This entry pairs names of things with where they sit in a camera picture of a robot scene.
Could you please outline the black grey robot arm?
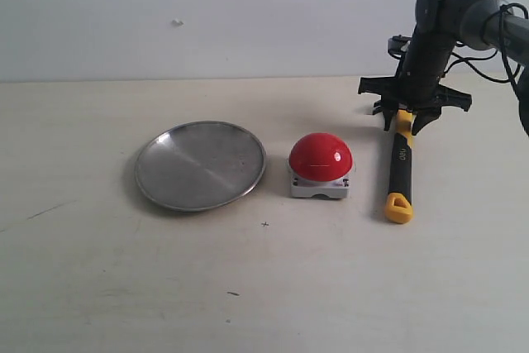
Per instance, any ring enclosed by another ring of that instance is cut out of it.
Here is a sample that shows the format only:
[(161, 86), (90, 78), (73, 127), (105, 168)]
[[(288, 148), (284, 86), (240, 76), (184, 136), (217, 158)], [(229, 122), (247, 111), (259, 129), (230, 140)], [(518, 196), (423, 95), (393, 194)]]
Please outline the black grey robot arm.
[(515, 3), (504, 0), (417, 0), (411, 36), (394, 36), (388, 53), (398, 58), (393, 76), (362, 78), (359, 93), (380, 99), (374, 114), (382, 114), (389, 129), (399, 110), (415, 116), (412, 134), (441, 116), (443, 107), (468, 111), (472, 97), (441, 84), (457, 45), (472, 50), (498, 50), (504, 61), (528, 66), (528, 17), (517, 17)]

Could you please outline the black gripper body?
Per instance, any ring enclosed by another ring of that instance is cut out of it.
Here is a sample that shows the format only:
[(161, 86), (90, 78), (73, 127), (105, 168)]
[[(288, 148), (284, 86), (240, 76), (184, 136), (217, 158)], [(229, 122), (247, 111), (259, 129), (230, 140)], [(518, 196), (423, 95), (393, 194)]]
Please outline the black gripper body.
[(450, 34), (412, 33), (406, 54), (398, 60), (393, 76), (360, 79), (358, 93), (372, 93), (393, 100), (408, 111), (422, 107), (457, 107), (467, 112), (472, 97), (441, 84), (455, 48)]

